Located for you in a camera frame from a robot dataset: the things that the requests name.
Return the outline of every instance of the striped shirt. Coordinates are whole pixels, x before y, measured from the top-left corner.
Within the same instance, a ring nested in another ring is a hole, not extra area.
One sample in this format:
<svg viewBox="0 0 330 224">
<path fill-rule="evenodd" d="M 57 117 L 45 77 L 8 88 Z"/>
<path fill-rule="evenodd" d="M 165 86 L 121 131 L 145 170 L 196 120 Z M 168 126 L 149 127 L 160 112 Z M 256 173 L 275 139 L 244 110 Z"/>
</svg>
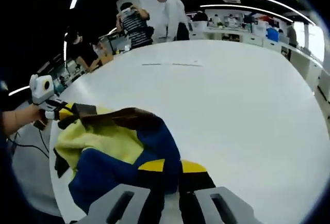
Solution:
<svg viewBox="0 0 330 224">
<path fill-rule="evenodd" d="M 122 19 L 122 25 L 124 30 L 128 32 L 128 37 L 131 40 L 132 49 L 139 47 L 144 43 L 152 42 L 152 39 L 145 33 L 147 28 L 146 20 L 141 19 L 137 10 L 134 10 L 132 15 L 124 17 Z"/>
</svg>

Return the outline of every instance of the cardboard box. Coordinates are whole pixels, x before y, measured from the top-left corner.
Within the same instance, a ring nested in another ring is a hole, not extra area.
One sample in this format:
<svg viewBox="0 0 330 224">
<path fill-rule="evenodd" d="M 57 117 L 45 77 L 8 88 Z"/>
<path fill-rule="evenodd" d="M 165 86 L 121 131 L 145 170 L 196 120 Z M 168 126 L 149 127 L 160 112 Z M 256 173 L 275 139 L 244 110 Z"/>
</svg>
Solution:
<svg viewBox="0 0 330 224">
<path fill-rule="evenodd" d="M 105 65 L 106 63 L 110 62 L 113 60 L 113 55 L 107 54 L 101 57 L 101 63 L 102 65 Z"/>
</svg>

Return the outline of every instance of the towel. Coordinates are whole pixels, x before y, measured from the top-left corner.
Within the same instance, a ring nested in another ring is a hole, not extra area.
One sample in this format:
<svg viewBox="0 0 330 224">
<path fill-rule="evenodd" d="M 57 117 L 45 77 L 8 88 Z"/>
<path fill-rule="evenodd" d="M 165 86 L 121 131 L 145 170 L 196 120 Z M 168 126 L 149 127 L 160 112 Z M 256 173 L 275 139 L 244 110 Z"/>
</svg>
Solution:
<svg viewBox="0 0 330 224">
<path fill-rule="evenodd" d="M 74 104 L 72 109 L 77 118 L 71 118 L 55 149 L 73 170 L 69 190 L 85 213 L 117 185 L 136 185 L 139 167 L 151 161 L 162 160 L 163 193 L 177 191 L 180 153 L 160 117 L 137 108 L 113 111 Z"/>
</svg>

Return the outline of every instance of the blue container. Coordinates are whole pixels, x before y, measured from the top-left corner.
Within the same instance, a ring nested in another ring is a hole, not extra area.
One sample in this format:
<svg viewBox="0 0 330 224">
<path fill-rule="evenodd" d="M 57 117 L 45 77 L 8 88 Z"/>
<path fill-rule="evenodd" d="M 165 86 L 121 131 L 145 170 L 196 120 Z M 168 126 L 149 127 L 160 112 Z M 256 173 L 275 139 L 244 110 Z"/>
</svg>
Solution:
<svg viewBox="0 0 330 224">
<path fill-rule="evenodd" d="M 278 42 L 278 31 L 273 28 L 267 29 L 267 37 L 269 40 L 272 40 L 274 42 Z"/>
</svg>

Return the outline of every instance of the desk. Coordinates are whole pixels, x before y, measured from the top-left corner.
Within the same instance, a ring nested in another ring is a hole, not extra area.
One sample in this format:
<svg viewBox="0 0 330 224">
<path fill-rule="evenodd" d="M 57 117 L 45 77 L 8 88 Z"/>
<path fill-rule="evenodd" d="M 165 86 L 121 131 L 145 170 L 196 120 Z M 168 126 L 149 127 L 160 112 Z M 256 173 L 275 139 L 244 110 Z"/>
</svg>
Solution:
<svg viewBox="0 0 330 224">
<path fill-rule="evenodd" d="M 262 46 L 268 49 L 281 52 L 282 47 L 292 50 L 291 53 L 291 64 L 297 69 L 310 89 L 314 92 L 319 83 L 319 76 L 323 70 L 322 62 L 312 56 L 306 55 L 296 47 L 292 47 L 282 42 L 274 42 L 267 38 L 257 36 L 244 29 L 223 29 L 223 28 L 212 28 L 207 27 L 203 31 L 206 35 L 205 38 L 211 40 L 222 40 L 223 34 L 234 34 L 240 37 L 240 42 L 248 43 L 251 45 Z"/>
<path fill-rule="evenodd" d="M 315 97 L 286 58 L 262 47 L 210 40 L 141 47 L 83 75 L 61 98 L 159 115 L 181 157 L 205 166 L 264 224 L 300 223 L 330 176 L 330 141 Z M 54 170 L 59 132 L 54 122 L 49 165 L 68 223 L 84 213 L 68 190 L 71 172 L 58 179 Z"/>
</svg>

